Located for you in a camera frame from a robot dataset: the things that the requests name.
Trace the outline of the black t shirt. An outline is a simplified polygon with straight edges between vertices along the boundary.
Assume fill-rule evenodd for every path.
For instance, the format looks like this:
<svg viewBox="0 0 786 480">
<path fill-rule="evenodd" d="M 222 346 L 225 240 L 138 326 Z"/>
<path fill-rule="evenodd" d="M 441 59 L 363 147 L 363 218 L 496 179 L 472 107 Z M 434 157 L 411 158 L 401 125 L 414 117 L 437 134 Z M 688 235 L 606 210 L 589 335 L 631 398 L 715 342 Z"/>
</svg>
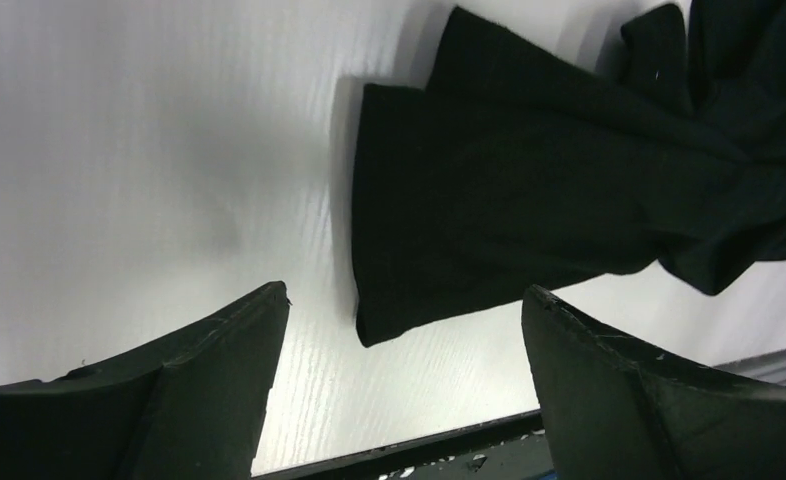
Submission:
<svg viewBox="0 0 786 480">
<path fill-rule="evenodd" d="M 360 342 L 659 263 L 716 295 L 786 261 L 786 1 L 660 5 L 598 76 L 463 8 L 422 89 L 364 87 Z"/>
</svg>

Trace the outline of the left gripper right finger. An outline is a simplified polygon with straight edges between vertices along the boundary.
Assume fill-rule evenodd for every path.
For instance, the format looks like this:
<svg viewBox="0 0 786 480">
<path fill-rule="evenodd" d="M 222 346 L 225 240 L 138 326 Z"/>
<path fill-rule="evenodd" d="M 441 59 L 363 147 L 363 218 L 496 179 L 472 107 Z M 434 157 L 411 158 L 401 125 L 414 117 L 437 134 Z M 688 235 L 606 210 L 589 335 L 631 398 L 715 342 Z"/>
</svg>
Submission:
<svg viewBox="0 0 786 480">
<path fill-rule="evenodd" d="M 786 386 L 667 352 L 540 287 L 525 348 L 562 479 L 786 479 Z"/>
</svg>

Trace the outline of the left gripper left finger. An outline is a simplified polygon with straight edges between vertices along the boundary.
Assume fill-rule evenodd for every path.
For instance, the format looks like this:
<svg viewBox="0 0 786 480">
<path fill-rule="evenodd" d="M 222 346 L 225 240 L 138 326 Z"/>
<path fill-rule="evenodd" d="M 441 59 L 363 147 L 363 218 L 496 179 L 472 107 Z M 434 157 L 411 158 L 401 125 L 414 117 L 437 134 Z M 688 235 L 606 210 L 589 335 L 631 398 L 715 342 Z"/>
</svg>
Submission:
<svg viewBox="0 0 786 480">
<path fill-rule="evenodd" d="M 0 479 L 247 479 L 290 302 L 267 283 L 58 379 L 0 386 Z"/>
</svg>

